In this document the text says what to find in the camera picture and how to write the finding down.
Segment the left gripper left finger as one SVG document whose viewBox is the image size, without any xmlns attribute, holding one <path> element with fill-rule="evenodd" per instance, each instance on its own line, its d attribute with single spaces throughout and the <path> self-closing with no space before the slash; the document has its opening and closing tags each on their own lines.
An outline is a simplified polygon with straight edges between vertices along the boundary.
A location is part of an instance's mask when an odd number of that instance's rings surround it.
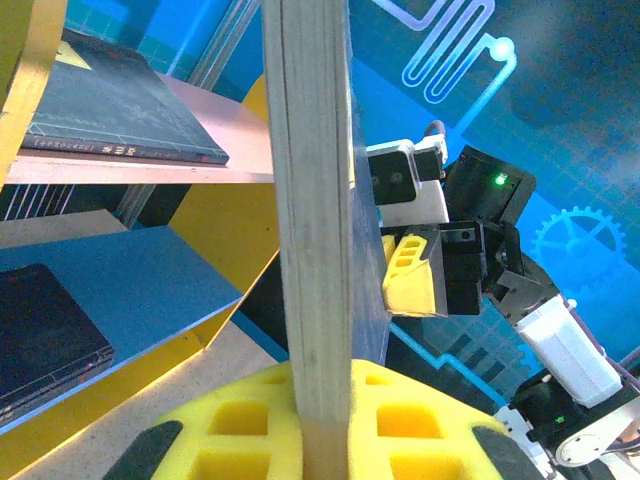
<svg viewBox="0 0 640 480">
<path fill-rule="evenodd" d="M 106 479 L 301 479 L 291 368 L 282 362 L 218 387 L 139 433 Z"/>
</svg>

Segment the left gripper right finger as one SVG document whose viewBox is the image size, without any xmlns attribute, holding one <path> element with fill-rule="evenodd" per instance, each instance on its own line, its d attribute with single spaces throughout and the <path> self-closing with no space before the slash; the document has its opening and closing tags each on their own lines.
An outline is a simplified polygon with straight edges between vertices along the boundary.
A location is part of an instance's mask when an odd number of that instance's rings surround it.
<svg viewBox="0 0 640 480">
<path fill-rule="evenodd" d="M 352 362 L 351 479 L 541 479 L 503 422 L 366 360 Z"/>
</svg>

